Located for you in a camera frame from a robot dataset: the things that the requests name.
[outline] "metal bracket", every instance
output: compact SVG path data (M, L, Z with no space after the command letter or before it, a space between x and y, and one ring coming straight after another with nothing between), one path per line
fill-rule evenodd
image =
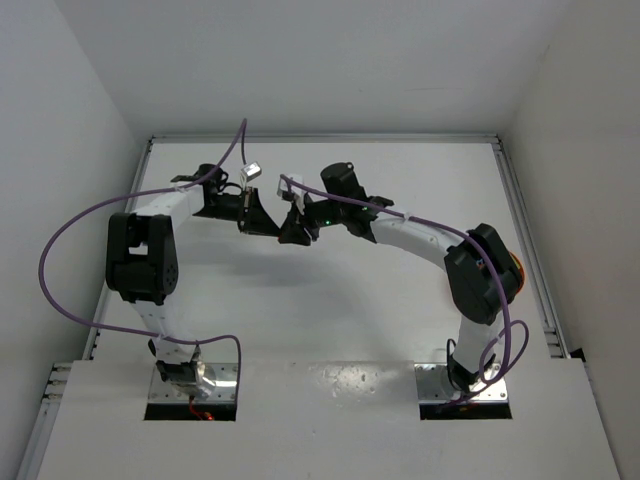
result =
M205 363L200 394L194 405L233 405L236 400L238 365L235 363ZM189 396L179 392L169 382L163 382L154 369L147 398L149 405L187 405Z
M500 369L496 364L492 367L495 374ZM447 378L447 365L445 363L417 363L415 365L416 384L418 387L418 403L420 405L441 405L460 397L460 392L451 387ZM471 387L471 392L477 392L485 387L482 381L478 381ZM484 392L476 395L465 404L508 404L509 395L507 384L503 379L491 385Z

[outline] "cable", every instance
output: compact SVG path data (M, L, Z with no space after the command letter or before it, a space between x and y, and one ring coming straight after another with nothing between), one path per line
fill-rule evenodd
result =
M195 415L196 417L198 417L200 420L215 420L213 418L213 415L211 415L209 412L198 412L194 406L193 406L193 401L195 400L195 397L191 396L189 397L189 411Z
M245 157L244 155L244 137L245 137L245 133L247 131L247 119L245 118L243 120L244 122L244 128L242 129L242 140L240 141L240 156L242 157L242 164L246 165L247 164L247 157Z
M290 179L289 177L287 177L286 175L280 175L280 178L283 179L287 185L289 187L291 187L291 185L293 185L294 187L298 187L308 193L312 193L314 195L318 195L319 197L323 197L323 198L328 198L329 200L334 200L334 201L338 201L338 202L343 202L343 203L349 203L351 205L358 205L360 207L366 207L378 212L383 212L386 213L387 215L392 215L394 217L399 217L399 218L405 218L404 214L400 213L400 212L396 212L395 210L391 210L388 208L384 208L381 207L380 205L375 205L373 203L369 203L369 202L363 202L361 200L355 200L352 198L348 198L348 197L341 197L340 195L333 195L331 193L327 193L327 192L322 192L320 190L317 190L315 188L311 188L308 187L302 183L296 182L295 180ZM500 332L500 334L498 335L498 338L504 336L504 352L503 352L503 357L502 357L502 365L500 366L500 370L498 372L498 374L493 378L493 379L487 379L485 376L485 372L484 372L484 364L480 363L478 371L480 372L480 378L482 379L482 381L488 386L492 385L493 383L497 382L498 380L500 380L501 378L503 378L507 372L511 369L511 367L513 366L513 364L510 364L511 361L511 327L515 322L511 321L511 316L509 314L509 303L507 301L507 296L505 294L504 288L502 287L502 282L500 281L500 277L498 275L498 272L496 271L496 268L493 265L493 262L491 262L491 259L489 258L489 255L487 254L487 252L482 248L482 246L476 242L473 238L471 238L469 235L467 235L466 233L457 230L453 227L449 227L448 225L443 225L441 223L438 222L434 222L431 220L426 220L424 218L420 218L420 217L415 217L415 216L410 216L408 218L409 221L412 222L416 222L419 223L421 225L425 225L427 227L432 227L432 228L438 228L440 230L444 230L446 232L450 232L453 233L454 235L461 237L462 239L466 240L468 243L470 243L478 252L478 254L480 255L480 257L484 260L484 263L487 265L487 268L489 269L489 273L491 274L491 278L493 279L493 281L495 282L496 286L498 287L498 296L500 297L500 306L502 308L503 311L503 317L504 317L504 328L502 329L502 331ZM529 329L527 327L527 325L522 322L521 320L519 320L518 322L523 324L523 327L525 328L525 332L527 333L527 340L528 340L528 332ZM485 350L483 351L482 355L481 355L481 362L484 360L484 358L487 356L488 352L491 351L491 349L493 348L493 346L497 343L498 338L492 340L491 342L489 342L489 344L487 345L487 347L485 347ZM522 356L522 353L524 353L524 348L520 349L520 352L518 352L518 355L516 356L516 361Z
M204 419L200 416L200 413L199 413L195 408L193 408L193 400L194 400L194 398L195 398L195 397L189 397L189 411L190 411L193 415L195 415L196 417L198 417L200 420L204 420Z
M449 383L454 388L454 390L459 390L458 386L451 380L451 369L449 368L449 360L451 360L451 355L453 355L451 345L453 345L454 349L457 347L456 341L453 338L447 339L447 378L449 379Z
M504 376L509 373L509 371L511 371L511 369L515 366L516 363L518 363L518 361L520 360L520 357L522 357L522 354L524 353L525 349L527 348L527 345L529 345L529 327L527 326L526 323L524 323L522 320L514 320L513 322L511 322L511 325L521 325L523 330L524 330L524 341L522 342L522 346L520 347L520 350L518 350L518 354L516 355L516 358L513 359L513 361L507 366L507 368L505 369L504 373L498 372L498 374L494 377L493 379L493 383L497 382L498 380L504 378ZM500 334L498 335L499 337L502 337L505 333L505 330L502 330L500 332ZM489 342L489 345L487 345L487 347L484 349L484 351L482 352L482 355L480 356L480 361L484 361L484 359L487 356L487 352L491 350L491 348L498 342L498 338L494 338L493 340L491 340ZM451 400L450 402L447 402L445 404L443 404L440 408L448 408L448 407L453 407L455 405L460 405L461 403L466 403L469 400L471 400L472 398L476 397L477 395L480 395L482 392L484 392L486 389L488 389L489 387L491 387L492 384L484 382L485 386L482 387L480 390L471 393L470 395L462 395L460 398L458 398L457 400Z
M229 145L229 148L227 148L227 151L224 153L224 155L222 155L222 158L220 158L220 161L204 176L202 176L201 178L199 178L198 180L188 183L187 185L183 185L181 188L182 189L188 189L191 187L194 187L196 185L200 185L204 182L206 182L207 180L209 180L211 177L213 177L213 175L216 173L216 171L222 166L222 164L227 160L227 158L229 158L229 155L231 155L231 152L233 151L234 147L236 146L236 144L238 143L238 140L240 138L242 138L242 141L244 142L244 136L245 136L245 131L247 129L247 119L243 119L242 123L240 124L240 128L238 129L238 131L236 132L235 136L233 137L233 140L231 141L231 144ZM77 214L75 217L73 217L71 220L69 220L67 223L65 223L64 225L62 225L62 227L60 227L53 235L52 237L49 239L49 241L47 242L47 244L45 245L44 249L42 250L42 254L40 255L40 261L38 263L38 281L40 283L40 289L42 290L42 293L44 294L45 298L47 299L47 301L51 304L51 306L57 310L60 314L64 315L65 317L67 317L69 320L72 320L76 323L79 323L80 325L84 325L85 327L94 327L94 328L98 328L98 329L104 329L104 330L113 330L115 332L123 332L123 333L132 333L134 335L144 335L147 337L152 337L152 338L157 338L160 335L158 333L153 333L153 332L149 332L147 330L138 330L135 328L127 328L127 327L118 327L116 325L108 325L108 324L102 324L102 323L95 323L89 320L85 320L84 318L78 317L76 315L74 315L73 313L67 311L62 305L60 305L51 295L51 292L49 291L49 287L47 286L47 282L45 280L44 277L44 268L45 268L45 263L47 261L47 256L49 255L49 252L51 251L51 247L53 247L53 244L56 242L56 240L58 240L58 238L60 237L60 235L62 235L69 227L71 227L71 225L73 225L74 223L76 223L77 221L79 221L80 219L82 219L83 217L89 215L92 212L95 212L96 210L105 207L107 205L111 205L113 203L117 203L117 202L121 202L123 200L128 200L130 198L137 198L137 197L143 197L146 195L157 195L160 193L170 193L170 192L174 192L175 189L174 188L158 188L158 189L154 189L154 190L146 190L146 191L142 191L142 192L134 192L134 193L129 193L127 195L120 195L118 197L114 197L114 198L110 198L108 200L104 200L100 203L96 203L95 205L87 208L86 210L83 210L82 212L80 212L79 214ZM173 337L162 337L163 340L167 340L169 342L172 343L177 343L180 345L206 345L208 343L213 343L213 342L218 342L220 340L225 340L225 339L230 339L233 340L236 344L236 349L238 351L238 378L237 378L237 383L236 383L236 406L238 404L238 394L239 394L239 390L240 390L240 372L242 369L242 348L240 346L240 340L238 340L238 337L236 337L235 335L220 335L217 337L211 337L211 338L206 338L204 340L183 340L183 339L179 339L179 338L173 338Z
M222 190L220 192L223 193L227 189L227 187L235 187L235 188L239 188L240 190L244 190L244 188L242 188L237 183L227 182L224 184L224 187L222 187Z

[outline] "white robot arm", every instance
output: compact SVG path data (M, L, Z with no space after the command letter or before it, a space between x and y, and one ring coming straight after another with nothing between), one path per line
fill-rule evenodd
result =
M163 380L194 396L202 381L199 348L179 348L162 340L189 339L171 302L178 280L173 232L196 215L236 221L243 233L277 237L281 244L303 246L316 241L321 228L341 224L354 236L401 248L438 266L447 274L454 302L462 314L457 346L447 359L449 379L456 389L468 392L480 375L480 358L501 325L497 321L501 311L496 285L477 252L438 228L337 200L314 202L302 189L290 187L283 179L278 195L291 203L291 209L283 225L277 227L262 208L257 189L247 186L247 181L257 176L256 164L249 167L252 173L243 176L246 180L237 195L224 192L228 175L222 170L202 185L181 190L180 185L201 178L213 168L201 165L194 175L174 179L175 192L132 213L115 214L110 220L107 285L132 304L149 330L160 335L150 342L150 348ZM287 177L302 184L297 175ZM330 165L321 177L330 194L381 207L393 205L383 197L368 197L350 163ZM395 211L403 212L397 207ZM523 276L497 232L481 224L469 235L490 255L511 302L522 286ZM146 246L146 252L140 250L141 246ZM490 365L493 352L487 353Z

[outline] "white connector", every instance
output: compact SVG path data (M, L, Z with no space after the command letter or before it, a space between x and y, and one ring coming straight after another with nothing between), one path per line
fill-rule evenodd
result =
M304 184L302 175L291 173L285 176L296 183ZM283 178L278 182L278 196L287 202L295 202L298 210L302 214L304 214L304 195L304 190L299 187L294 187L293 185L289 186Z
M262 168L258 165L258 162L250 163L249 165L245 165L240 170L240 180L242 181L242 186L246 186L250 181L258 178L262 174Z

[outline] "rectangular opening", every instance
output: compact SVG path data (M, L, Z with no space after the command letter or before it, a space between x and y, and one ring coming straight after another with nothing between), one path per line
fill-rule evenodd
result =
M497 372L499 365L491 367ZM415 365L420 420L509 420L509 395L504 380L499 380L474 398L460 405L445 406L459 397L448 382L444 363ZM485 384L478 381L471 391L481 391Z
M154 369L147 397L145 420L235 422L238 366L235 363L205 363L200 394L189 406L189 396Z
M235 422L235 405L194 405L194 410L200 416L189 409L188 404L148 404L144 413L145 420L177 420L177 421L208 421Z
M420 420L510 420L508 403L471 403L442 407L420 405Z

